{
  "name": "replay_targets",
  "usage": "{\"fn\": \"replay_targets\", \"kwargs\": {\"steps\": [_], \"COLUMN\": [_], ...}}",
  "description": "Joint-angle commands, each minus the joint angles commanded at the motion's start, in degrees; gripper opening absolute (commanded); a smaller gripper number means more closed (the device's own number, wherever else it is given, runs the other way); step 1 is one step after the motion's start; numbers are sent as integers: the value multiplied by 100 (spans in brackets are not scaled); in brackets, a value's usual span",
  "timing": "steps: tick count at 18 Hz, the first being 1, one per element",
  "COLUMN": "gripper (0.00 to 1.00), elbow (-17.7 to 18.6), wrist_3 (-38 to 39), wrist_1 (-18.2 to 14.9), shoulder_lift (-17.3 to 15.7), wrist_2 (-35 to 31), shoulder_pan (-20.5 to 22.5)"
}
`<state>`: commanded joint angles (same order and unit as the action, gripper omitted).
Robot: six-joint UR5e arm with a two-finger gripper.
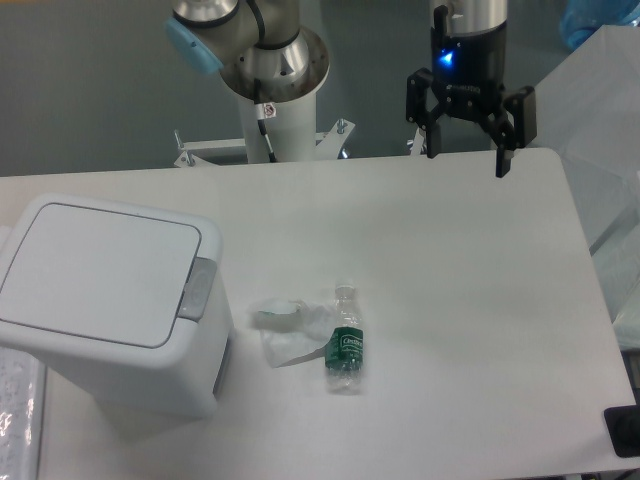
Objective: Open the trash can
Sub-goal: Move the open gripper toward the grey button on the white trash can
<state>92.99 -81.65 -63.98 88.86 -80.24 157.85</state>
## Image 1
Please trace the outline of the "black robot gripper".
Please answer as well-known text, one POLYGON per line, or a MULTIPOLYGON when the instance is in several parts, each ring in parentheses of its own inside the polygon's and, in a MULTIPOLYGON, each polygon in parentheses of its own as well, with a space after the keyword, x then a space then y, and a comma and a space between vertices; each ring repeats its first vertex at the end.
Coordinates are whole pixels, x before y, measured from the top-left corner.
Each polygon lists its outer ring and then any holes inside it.
POLYGON ((495 175, 505 177, 515 151, 537 136, 535 89, 503 92, 507 3, 432 1, 430 11, 433 73, 421 68, 407 78, 406 120, 425 134, 426 155, 435 158, 441 116, 478 123, 494 113, 495 175))

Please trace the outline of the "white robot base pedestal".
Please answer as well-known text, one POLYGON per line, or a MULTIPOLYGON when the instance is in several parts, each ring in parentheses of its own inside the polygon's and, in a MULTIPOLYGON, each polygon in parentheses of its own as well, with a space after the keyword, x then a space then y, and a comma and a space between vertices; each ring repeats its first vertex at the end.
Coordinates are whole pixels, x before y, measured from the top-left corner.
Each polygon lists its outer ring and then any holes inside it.
POLYGON ((287 102, 255 104, 236 96, 250 164, 316 159, 316 94, 287 102))

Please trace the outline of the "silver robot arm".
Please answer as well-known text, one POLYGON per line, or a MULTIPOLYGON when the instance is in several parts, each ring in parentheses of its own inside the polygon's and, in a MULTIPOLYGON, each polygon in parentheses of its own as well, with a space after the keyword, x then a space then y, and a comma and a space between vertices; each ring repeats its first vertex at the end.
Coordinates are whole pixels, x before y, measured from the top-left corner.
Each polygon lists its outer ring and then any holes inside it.
MULTIPOLYGON (((429 67, 406 81, 405 117, 415 155, 442 149, 439 121, 478 125, 496 149, 497 177, 537 134, 536 93, 503 83, 507 5, 433 1, 429 67)), ((217 74, 238 101, 251 163, 337 159, 353 124, 316 129, 316 96, 330 68, 323 40, 300 21, 296 1, 176 1, 165 32, 197 72, 217 74)))

